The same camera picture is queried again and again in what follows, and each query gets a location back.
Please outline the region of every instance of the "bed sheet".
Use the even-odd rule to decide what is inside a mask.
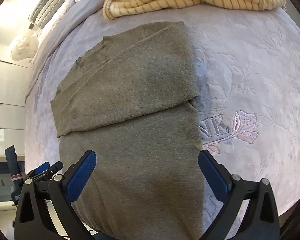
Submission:
[[[201,4],[108,21],[102,11],[74,28],[49,56],[26,101],[29,171],[59,160],[50,101],[75,60],[103,36],[140,24],[183,21],[195,54],[202,146],[230,173],[270,180],[279,215],[300,198],[300,30],[283,9],[236,11]],[[205,185],[204,229],[222,204]],[[228,237],[238,229],[242,206]]]

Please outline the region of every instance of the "plush blanket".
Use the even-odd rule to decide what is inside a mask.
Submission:
[[[108,21],[101,8],[101,0],[80,0],[39,47],[26,102],[26,170],[59,160],[50,101],[78,57],[103,36],[150,22],[183,21],[195,54],[202,146],[230,173],[268,178],[279,215],[287,211],[300,198],[300,30],[287,13],[200,4]],[[208,186],[204,194],[206,229],[221,203]]]

